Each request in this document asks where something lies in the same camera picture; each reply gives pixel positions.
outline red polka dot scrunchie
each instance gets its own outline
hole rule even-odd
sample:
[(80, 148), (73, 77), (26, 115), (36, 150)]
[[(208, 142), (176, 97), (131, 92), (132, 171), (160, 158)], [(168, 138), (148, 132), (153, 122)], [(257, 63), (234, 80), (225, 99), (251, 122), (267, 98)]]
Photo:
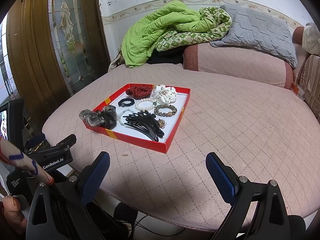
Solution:
[(149, 86), (130, 86), (129, 89), (126, 90), (126, 94), (128, 96), (133, 96), (134, 99), (142, 99), (142, 98), (148, 98), (151, 95), (152, 87)]

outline screen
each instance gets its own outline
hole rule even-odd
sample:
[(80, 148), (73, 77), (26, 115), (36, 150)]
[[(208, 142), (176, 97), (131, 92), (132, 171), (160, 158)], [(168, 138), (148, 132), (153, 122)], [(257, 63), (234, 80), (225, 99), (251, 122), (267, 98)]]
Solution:
[(4, 110), (0, 113), (1, 117), (1, 136), (4, 137), (6, 140), (8, 139), (8, 130), (7, 130), (7, 110)]

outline purple marking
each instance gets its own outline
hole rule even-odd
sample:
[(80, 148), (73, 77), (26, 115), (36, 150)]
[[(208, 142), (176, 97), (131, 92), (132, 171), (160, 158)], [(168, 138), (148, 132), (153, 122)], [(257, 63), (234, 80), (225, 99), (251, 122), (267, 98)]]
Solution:
[(9, 156), (9, 160), (10, 160), (10, 161), (21, 160), (21, 159), (23, 159), (23, 158), (24, 158), (24, 157), (23, 157), (23, 153), (22, 153), (22, 152), (20, 152), (19, 155), (10, 155), (10, 156)]
[(36, 171), (35, 171), (35, 172), (30, 171), (31, 175), (38, 175), (38, 168), (37, 168), (37, 165), (36, 165), (36, 161), (35, 161), (35, 160), (32, 160), (32, 165), (34, 166), (34, 168), (36, 169)]

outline blue gripper pad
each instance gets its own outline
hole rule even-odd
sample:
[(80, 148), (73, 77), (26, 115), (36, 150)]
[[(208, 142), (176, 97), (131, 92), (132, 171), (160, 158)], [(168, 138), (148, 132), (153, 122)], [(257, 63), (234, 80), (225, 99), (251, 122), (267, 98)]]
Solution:
[(239, 190), (236, 174), (230, 172), (230, 167), (223, 164), (215, 153), (208, 153), (205, 165), (211, 178), (216, 184), (223, 200), (233, 206), (236, 202), (236, 194)]
[(77, 190), (83, 206), (93, 200), (109, 167), (109, 154), (107, 152), (100, 152), (94, 162), (82, 170), (78, 177)]

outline brown beaded bracelet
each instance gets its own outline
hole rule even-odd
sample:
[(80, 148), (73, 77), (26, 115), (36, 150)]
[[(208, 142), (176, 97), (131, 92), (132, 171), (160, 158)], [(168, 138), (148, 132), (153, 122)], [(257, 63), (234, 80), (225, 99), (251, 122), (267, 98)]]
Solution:
[[(167, 112), (167, 113), (162, 113), (162, 112), (159, 112), (159, 109), (163, 109), (163, 108), (169, 108), (172, 110), (172, 112)], [(173, 116), (177, 113), (177, 108), (173, 105), (159, 105), (159, 106), (156, 106), (155, 107), (155, 111), (154, 111), (154, 114), (156, 115), (159, 115), (159, 116), (164, 116), (164, 117), (170, 117), (170, 116)]]

